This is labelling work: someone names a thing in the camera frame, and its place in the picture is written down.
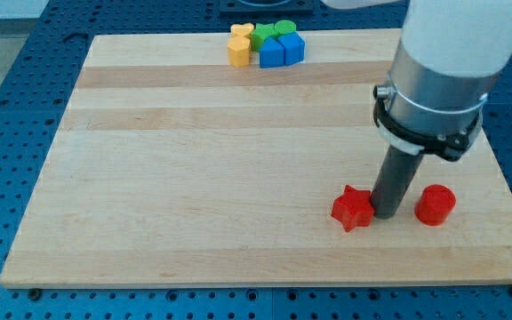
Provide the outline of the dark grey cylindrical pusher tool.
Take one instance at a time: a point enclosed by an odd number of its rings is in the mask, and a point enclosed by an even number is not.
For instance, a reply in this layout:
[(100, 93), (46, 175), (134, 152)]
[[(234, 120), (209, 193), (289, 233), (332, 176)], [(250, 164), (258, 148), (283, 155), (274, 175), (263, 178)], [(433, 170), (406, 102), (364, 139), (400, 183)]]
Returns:
[(396, 214), (423, 157), (388, 147), (370, 197), (375, 218), (387, 220)]

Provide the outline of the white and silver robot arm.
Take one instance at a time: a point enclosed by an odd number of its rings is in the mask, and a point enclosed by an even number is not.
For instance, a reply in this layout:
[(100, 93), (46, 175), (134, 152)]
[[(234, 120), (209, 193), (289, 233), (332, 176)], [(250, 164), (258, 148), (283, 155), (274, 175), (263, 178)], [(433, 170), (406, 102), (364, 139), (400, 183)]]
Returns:
[(458, 161), (512, 56), (512, 0), (411, 0), (373, 120), (388, 151), (371, 204), (393, 217), (425, 155)]

